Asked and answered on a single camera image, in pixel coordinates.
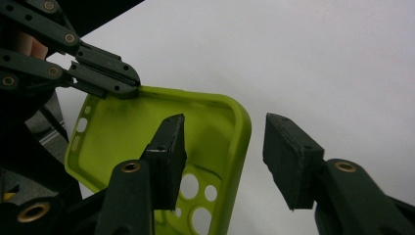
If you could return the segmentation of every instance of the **white table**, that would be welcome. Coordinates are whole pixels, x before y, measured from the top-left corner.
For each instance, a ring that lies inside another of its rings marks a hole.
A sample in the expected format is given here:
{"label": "white table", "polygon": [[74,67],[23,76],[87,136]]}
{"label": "white table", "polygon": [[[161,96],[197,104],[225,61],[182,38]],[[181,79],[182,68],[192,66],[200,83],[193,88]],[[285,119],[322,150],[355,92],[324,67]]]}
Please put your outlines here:
{"label": "white table", "polygon": [[[84,40],[121,55],[144,85],[225,94],[248,110],[229,234],[317,234],[313,211],[289,211],[262,162],[265,114],[415,205],[414,11],[410,0],[148,0]],[[85,94],[58,95],[71,134]]]}

